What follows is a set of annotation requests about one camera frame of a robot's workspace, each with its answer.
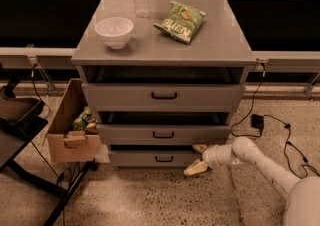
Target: power adapter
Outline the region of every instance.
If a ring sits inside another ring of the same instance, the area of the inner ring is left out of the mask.
[[[263,116],[252,114],[251,116],[251,126],[254,128],[258,128],[261,131],[264,129],[264,120]]]

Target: drawer handle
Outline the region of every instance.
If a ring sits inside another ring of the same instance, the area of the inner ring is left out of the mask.
[[[156,100],[174,100],[178,97],[177,92],[174,92],[173,96],[157,96],[154,92],[151,93],[152,99]]]
[[[157,162],[160,162],[160,163],[168,163],[168,162],[172,162],[173,161],[173,156],[166,157],[166,158],[161,158],[161,157],[155,156],[155,160]]]
[[[158,135],[155,131],[153,131],[152,135],[153,135],[153,138],[157,138],[157,139],[171,139],[174,137],[174,132],[171,132],[170,135]]]

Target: white bowl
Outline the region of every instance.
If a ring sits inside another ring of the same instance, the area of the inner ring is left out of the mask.
[[[127,18],[111,17],[96,24],[95,31],[113,49],[124,47],[131,39],[133,23]]]

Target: gray drawer cabinet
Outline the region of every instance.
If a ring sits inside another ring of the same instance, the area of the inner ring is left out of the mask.
[[[117,167],[186,167],[192,145],[223,144],[255,60],[226,0],[176,0],[207,13],[190,45],[153,27],[170,0],[150,0],[150,17],[136,18],[133,0],[102,0],[72,57],[98,133]],[[112,50],[96,22],[124,16],[135,24],[126,47]]]

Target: white robotic arm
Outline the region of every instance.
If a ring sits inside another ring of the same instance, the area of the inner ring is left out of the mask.
[[[320,225],[320,178],[300,179],[266,157],[246,137],[236,138],[231,145],[195,145],[203,160],[197,160],[185,175],[204,172],[208,167],[251,164],[287,201],[284,226]]]

